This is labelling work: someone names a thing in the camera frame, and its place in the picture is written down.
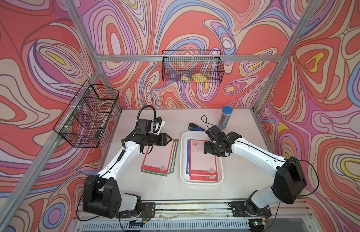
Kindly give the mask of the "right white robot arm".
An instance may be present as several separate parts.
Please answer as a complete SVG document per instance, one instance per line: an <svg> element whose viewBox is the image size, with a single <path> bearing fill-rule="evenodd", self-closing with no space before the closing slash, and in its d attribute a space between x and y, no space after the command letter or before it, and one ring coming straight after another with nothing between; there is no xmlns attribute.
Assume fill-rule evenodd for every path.
<svg viewBox="0 0 360 232"><path fill-rule="evenodd" d="M205 131L210 138L205 142L204 154L226 157L239 155L265 170L274 181L263 189L255 190L241 209L249 216L258 215L270 204L283 202L292 205L305 189L307 181L300 161L270 153L247 141L235 132L225 134L216 125Z"/></svg>

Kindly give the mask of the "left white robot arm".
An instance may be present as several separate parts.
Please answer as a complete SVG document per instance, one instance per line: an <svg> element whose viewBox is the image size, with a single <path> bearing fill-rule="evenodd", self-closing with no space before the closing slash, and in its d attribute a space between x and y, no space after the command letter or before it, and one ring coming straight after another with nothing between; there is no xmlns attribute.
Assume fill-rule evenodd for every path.
<svg viewBox="0 0 360 232"><path fill-rule="evenodd" d="M82 210L102 217L115 218L121 213L137 217L142 212L141 197L133 193L120 193L117 180L145 147L166 146L172 139L160 132L164 121L157 117L136 120L134 130L121 140L122 148L113 160L97 175L84 181Z"/></svg>

